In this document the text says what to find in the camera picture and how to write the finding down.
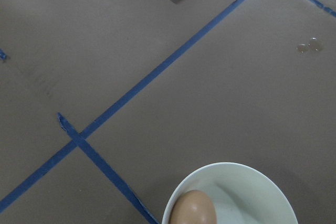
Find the white bowl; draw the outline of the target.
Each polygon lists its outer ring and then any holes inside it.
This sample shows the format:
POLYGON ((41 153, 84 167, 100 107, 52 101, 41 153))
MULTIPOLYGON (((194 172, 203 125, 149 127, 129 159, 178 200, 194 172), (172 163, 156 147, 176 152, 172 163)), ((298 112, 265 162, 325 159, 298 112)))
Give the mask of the white bowl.
POLYGON ((218 223, 297 223, 295 212, 280 188, 261 172, 237 163, 203 166, 187 175, 165 207, 168 223, 179 196, 200 190, 212 200, 218 223))

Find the brown egg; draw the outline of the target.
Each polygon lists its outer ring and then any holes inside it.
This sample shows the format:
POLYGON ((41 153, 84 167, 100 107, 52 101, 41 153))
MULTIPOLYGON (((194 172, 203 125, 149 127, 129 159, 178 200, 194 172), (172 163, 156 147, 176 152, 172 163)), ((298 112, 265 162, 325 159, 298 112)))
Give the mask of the brown egg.
POLYGON ((190 190, 175 202, 169 223, 217 223, 215 206, 200 190, 190 190))

